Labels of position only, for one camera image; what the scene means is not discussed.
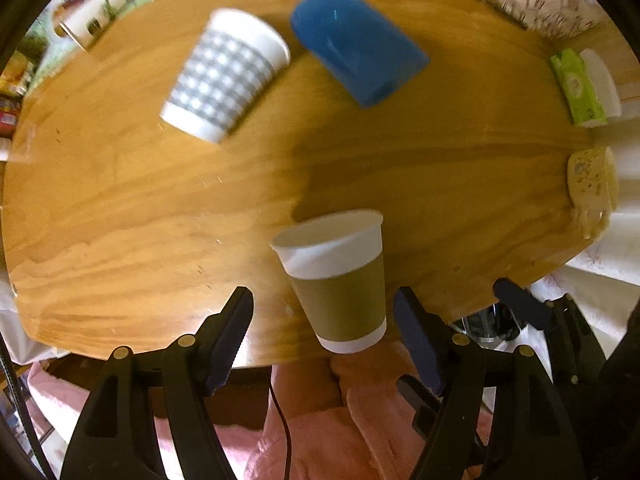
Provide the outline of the grey checkered paper cup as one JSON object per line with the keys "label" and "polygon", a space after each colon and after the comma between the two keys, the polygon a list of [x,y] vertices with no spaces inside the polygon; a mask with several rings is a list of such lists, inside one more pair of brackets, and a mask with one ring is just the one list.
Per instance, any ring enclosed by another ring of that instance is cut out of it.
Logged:
{"label": "grey checkered paper cup", "polygon": [[160,119],[219,143],[290,62],[288,44],[271,25],[239,9],[217,9],[160,109]]}

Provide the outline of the blue plastic cup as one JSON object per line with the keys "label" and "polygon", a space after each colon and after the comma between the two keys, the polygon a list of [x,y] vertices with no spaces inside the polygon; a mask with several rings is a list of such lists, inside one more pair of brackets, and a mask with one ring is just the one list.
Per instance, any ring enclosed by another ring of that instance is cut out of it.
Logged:
{"label": "blue plastic cup", "polygon": [[383,101],[430,62],[364,0],[302,0],[290,24],[298,41],[362,107]]}

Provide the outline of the white cup with leaf print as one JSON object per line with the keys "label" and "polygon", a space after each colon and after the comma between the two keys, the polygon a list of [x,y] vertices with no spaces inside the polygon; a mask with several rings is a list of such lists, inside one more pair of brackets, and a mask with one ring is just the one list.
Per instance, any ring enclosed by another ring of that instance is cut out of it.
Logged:
{"label": "white cup with leaf print", "polygon": [[88,50],[126,3],[127,0],[66,0],[53,12],[54,31]]}

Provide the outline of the olive green banded paper cup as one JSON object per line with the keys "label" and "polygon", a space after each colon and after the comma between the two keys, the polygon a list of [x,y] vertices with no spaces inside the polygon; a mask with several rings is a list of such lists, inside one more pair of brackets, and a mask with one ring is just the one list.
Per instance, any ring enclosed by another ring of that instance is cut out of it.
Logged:
{"label": "olive green banded paper cup", "polygon": [[383,215],[359,209],[299,223],[271,241],[323,348],[357,353],[387,328]]}

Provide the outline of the red can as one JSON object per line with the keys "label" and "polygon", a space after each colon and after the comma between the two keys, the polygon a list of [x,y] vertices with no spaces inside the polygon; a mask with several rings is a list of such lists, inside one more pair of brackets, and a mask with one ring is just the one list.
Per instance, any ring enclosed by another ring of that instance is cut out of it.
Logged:
{"label": "red can", "polygon": [[20,101],[0,96],[0,136],[12,138],[20,118],[22,104]]}

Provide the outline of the pink fabric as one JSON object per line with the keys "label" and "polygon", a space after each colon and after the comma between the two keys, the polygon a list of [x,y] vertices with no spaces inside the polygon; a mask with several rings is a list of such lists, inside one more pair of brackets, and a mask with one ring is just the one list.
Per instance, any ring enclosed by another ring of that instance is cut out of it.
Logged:
{"label": "pink fabric", "polygon": [[396,382],[415,371],[399,342],[276,365],[265,421],[215,430],[241,479],[405,479],[424,441]]}

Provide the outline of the green tissue pack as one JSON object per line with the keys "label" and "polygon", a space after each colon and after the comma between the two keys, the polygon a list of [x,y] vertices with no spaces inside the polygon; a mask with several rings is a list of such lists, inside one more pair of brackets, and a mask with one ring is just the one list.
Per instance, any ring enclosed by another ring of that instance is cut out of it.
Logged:
{"label": "green tissue pack", "polygon": [[574,50],[565,49],[551,55],[549,62],[573,124],[585,128],[604,126],[605,112],[588,76],[585,61]]}

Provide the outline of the beige speckled mug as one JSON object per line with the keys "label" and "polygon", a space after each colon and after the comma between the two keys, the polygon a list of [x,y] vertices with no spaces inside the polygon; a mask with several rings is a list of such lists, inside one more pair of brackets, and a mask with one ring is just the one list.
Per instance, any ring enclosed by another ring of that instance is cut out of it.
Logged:
{"label": "beige speckled mug", "polygon": [[568,194],[578,209],[613,212],[620,199],[620,182],[612,148],[599,146],[570,155],[566,166]]}

